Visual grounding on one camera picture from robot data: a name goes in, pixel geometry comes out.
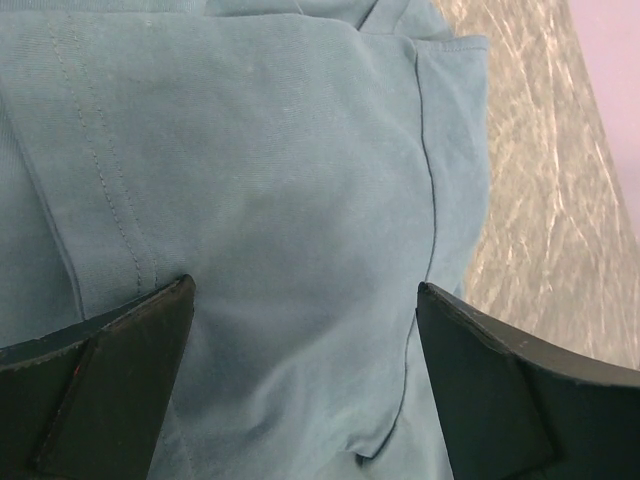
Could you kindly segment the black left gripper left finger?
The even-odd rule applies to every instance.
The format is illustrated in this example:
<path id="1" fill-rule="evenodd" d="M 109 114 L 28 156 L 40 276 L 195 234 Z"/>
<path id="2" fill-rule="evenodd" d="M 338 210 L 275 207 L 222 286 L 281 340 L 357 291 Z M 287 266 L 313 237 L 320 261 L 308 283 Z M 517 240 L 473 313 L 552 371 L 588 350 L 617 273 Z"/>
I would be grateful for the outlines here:
<path id="1" fill-rule="evenodd" d="M 194 315 L 191 276 L 1 351 L 4 479 L 144 479 Z"/>

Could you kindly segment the blue t shirt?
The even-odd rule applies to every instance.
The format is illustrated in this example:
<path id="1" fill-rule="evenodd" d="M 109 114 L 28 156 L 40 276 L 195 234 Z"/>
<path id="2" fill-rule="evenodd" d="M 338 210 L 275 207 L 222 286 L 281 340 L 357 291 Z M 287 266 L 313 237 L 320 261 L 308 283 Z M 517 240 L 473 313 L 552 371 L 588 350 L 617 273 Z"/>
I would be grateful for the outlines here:
<path id="1" fill-rule="evenodd" d="M 5 1 L 1 341 L 190 275 L 153 479 L 448 479 L 417 289 L 489 193 L 488 48 L 428 1 Z"/>

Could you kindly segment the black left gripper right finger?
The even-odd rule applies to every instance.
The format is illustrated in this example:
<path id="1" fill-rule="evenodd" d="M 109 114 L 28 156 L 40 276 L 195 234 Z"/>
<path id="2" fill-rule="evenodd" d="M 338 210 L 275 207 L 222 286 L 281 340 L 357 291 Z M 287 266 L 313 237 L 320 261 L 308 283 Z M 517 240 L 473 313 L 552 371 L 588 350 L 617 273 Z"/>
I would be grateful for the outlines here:
<path id="1" fill-rule="evenodd" d="M 638 371 L 553 345 L 430 283 L 416 314 L 455 478 L 638 478 Z"/>

